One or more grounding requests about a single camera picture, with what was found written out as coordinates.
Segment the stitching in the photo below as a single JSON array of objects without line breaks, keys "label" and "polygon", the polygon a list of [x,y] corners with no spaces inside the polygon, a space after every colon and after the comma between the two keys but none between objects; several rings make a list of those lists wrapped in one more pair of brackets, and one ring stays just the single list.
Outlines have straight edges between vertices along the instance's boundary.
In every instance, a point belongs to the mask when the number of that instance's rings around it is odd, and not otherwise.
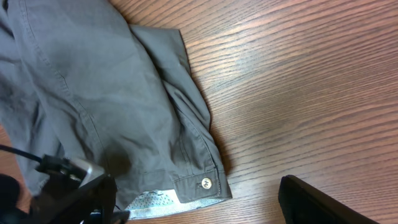
[{"label": "stitching", "polygon": [[205,174],[207,174],[207,173],[212,173],[212,172],[215,172],[215,170],[212,170],[212,171],[209,171],[209,172],[204,172],[204,173],[202,173],[202,174],[189,175],[189,176],[186,176],[186,177],[182,177],[182,178],[179,178],[179,179],[177,179],[177,180],[173,180],[173,183],[176,183],[177,181],[184,180],[184,179],[187,179],[187,178],[190,178],[190,177],[198,177],[198,176],[205,175]]},{"label": "stitching", "polygon": [[[55,69],[54,66],[52,66],[52,64],[50,63],[49,59],[46,58],[44,52],[41,50],[41,48],[39,47],[39,44],[36,41],[36,38],[34,36],[32,27],[30,25],[30,22],[28,20],[28,15],[27,15],[27,6],[26,6],[26,2],[24,0],[19,0],[19,9],[21,10],[21,15],[23,18],[23,23],[25,25],[25,29],[27,32],[27,35],[29,36],[30,42],[34,47],[34,50],[36,51],[37,55],[39,56],[39,59],[41,59],[41,61],[44,62],[44,64],[46,66],[49,67],[50,71],[52,71],[56,76],[55,78],[58,80],[59,84],[60,84],[60,89],[64,92],[65,96],[67,97],[68,101],[73,105],[73,107],[79,112],[79,115],[81,115],[82,117],[82,125],[86,128],[86,130],[89,132],[90,136],[96,136],[96,140],[93,139],[95,145],[97,148],[102,148],[103,152],[105,152],[104,147],[102,145],[102,142],[100,141],[100,137],[98,136],[98,133],[95,129],[95,126],[93,124],[93,121],[91,120],[90,116],[88,115],[86,109],[84,109],[84,107],[80,104],[80,102],[78,102],[76,99],[74,99],[72,97],[72,94],[69,91],[68,85],[66,83],[65,77],[62,76],[62,74]],[[91,122],[91,125],[93,126],[92,128],[89,128],[87,124],[88,122]]]},{"label": "stitching", "polygon": [[184,157],[185,165],[186,165],[188,171],[190,171],[190,174],[193,175],[192,166],[190,166],[191,160],[188,156],[187,149],[185,148],[184,142],[182,140],[182,127],[181,126],[180,126],[180,139],[179,140],[180,140],[180,150],[181,150],[182,156]]},{"label": "stitching", "polygon": [[200,139],[202,140],[203,144],[205,145],[205,148],[207,149],[207,152],[209,153],[210,159],[211,159],[211,163],[213,163],[213,167],[216,168],[216,165],[214,163],[213,157],[211,156],[211,152],[210,149],[208,147],[208,145],[206,144],[206,141],[204,140],[203,136],[200,134],[200,132],[198,131],[197,127],[195,127],[195,125],[193,125],[192,121],[187,117],[187,115],[185,115],[178,107],[176,107],[177,111],[183,115],[183,117],[185,119],[188,120],[188,122],[193,126],[193,128],[195,129],[195,131],[198,133]]}]

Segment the button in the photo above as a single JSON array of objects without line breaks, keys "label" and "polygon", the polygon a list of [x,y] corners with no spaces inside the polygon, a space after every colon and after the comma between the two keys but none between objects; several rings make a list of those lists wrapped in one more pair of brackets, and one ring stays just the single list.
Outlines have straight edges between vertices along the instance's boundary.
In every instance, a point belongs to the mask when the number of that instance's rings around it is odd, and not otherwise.
[{"label": "button", "polygon": [[210,189],[211,187],[211,180],[209,178],[203,178],[203,180],[201,180],[201,186],[204,189]]}]

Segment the gray pants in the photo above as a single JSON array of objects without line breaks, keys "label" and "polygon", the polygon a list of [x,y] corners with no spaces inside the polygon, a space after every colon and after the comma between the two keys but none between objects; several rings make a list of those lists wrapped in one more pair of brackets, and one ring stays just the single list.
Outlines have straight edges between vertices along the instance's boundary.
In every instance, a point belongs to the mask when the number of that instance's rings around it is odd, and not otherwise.
[{"label": "gray pants", "polygon": [[[231,198],[177,30],[129,26],[105,0],[0,1],[0,123],[14,147],[95,161],[122,207],[151,190]],[[39,193],[46,176],[17,160]]]}]

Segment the table surface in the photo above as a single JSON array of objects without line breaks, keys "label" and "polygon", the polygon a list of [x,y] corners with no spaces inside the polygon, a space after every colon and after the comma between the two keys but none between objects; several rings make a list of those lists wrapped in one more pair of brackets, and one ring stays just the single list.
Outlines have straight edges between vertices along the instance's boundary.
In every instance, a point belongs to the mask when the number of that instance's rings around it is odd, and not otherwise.
[{"label": "table surface", "polygon": [[111,2],[130,23],[180,29],[234,196],[134,223],[284,223],[287,174],[398,223],[398,1]]}]

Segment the black object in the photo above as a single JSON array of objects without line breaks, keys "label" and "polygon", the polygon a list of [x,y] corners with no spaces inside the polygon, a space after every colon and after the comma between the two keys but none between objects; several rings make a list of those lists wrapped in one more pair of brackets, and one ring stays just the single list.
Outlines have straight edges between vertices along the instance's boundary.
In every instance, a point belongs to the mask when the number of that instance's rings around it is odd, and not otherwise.
[{"label": "black object", "polygon": [[377,224],[294,175],[282,178],[279,204],[286,224]]},{"label": "black object", "polygon": [[6,152],[11,152],[11,153],[17,154],[19,156],[23,156],[23,157],[28,158],[28,159],[32,159],[33,161],[42,162],[42,158],[40,158],[39,156],[35,156],[33,154],[30,154],[28,152],[24,152],[24,151],[19,150],[19,149],[15,149],[13,147],[9,147],[9,146],[5,146],[5,145],[0,144],[0,150],[6,151]]},{"label": "black object", "polygon": [[40,195],[32,199],[29,214],[16,208],[19,196],[17,181],[0,176],[0,196],[3,197],[0,200],[1,224],[127,222],[129,211],[113,212],[117,187],[113,177],[105,174],[102,167],[81,159],[69,161],[47,155],[40,161],[36,170],[48,174],[50,178]]}]

